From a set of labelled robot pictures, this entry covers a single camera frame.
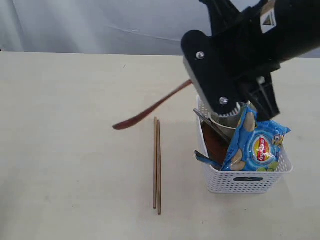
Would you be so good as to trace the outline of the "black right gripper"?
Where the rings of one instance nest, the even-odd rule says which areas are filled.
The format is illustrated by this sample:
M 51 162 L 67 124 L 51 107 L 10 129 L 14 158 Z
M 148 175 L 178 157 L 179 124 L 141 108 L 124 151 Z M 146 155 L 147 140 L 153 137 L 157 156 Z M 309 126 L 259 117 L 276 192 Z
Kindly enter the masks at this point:
M 257 121 L 280 114 L 270 73 L 280 64 L 320 46 L 317 0 L 261 0 L 238 10 L 229 0 L 206 0 L 213 43 Z

